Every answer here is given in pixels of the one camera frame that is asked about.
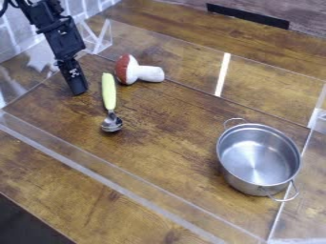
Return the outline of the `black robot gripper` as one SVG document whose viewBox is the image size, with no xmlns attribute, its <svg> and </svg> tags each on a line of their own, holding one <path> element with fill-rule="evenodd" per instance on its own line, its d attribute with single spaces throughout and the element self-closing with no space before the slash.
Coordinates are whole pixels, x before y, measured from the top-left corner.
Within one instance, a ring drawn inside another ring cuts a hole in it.
<svg viewBox="0 0 326 244">
<path fill-rule="evenodd" d="M 60 0 L 14 0 L 29 23 L 42 34 L 52 49 L 57 66 L 73 95 L 84 93 L 88 82 L 74 55 L 85 49 L 73 18 L 62 15 Z"/>
</svg>

